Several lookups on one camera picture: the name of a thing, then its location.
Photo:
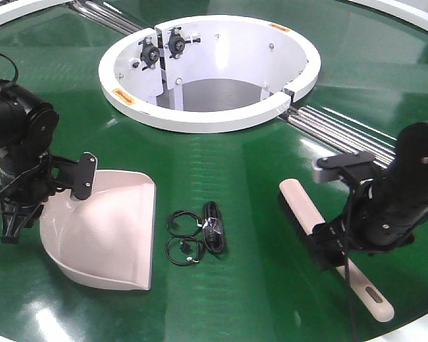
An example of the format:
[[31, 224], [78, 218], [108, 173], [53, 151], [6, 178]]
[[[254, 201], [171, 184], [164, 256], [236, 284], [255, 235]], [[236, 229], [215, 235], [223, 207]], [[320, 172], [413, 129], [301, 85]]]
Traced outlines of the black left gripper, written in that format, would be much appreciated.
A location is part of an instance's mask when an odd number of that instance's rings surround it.
[[21, 231], [32, 228], [45, 202], [70, 190], [79, 198], [79, 161], [45, 152], [35, 160], [23, 155], [0, 157], [1, 242], [18, 244]]

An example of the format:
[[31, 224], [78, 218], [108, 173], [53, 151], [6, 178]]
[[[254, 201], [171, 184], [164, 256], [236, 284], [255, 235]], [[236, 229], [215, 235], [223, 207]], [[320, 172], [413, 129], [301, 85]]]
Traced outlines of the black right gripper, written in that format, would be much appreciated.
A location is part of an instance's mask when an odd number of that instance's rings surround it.
[[345, 265], [347, 251], [383, 254], [414, 242], [413, 226], [399, 227], [374, 209], [373, 181], [351, 187], [341, 213], [316, 224], [307, 236], [311, 259], [320, 271]]

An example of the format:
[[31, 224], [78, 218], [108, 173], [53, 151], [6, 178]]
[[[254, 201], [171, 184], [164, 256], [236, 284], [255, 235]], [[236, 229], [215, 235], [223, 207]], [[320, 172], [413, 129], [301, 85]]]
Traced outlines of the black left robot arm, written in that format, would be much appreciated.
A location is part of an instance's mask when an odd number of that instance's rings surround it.
[[49, 151], [58, 113], [19, 86], [18, 77], [0, 79], [0, 216], [5, 244], [18, 243], [21, 230], [34, 225], [50, 196], [78, 190], [78, 162]]

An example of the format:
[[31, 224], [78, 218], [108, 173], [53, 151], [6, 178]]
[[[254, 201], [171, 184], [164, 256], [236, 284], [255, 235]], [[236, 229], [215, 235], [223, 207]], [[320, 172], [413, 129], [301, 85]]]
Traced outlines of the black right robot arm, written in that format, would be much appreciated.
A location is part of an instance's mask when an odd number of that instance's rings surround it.
[[414, 241], [413, 230], [428, 220], [428, 121], [401, 131], [387, 169], [370, 152], [320, 158], [317, 182], [340, 178], [350, 189], [332, 221], [316, 224], [304, 239], [321, 270], [344, 264], [344, 252], [379, 254]]

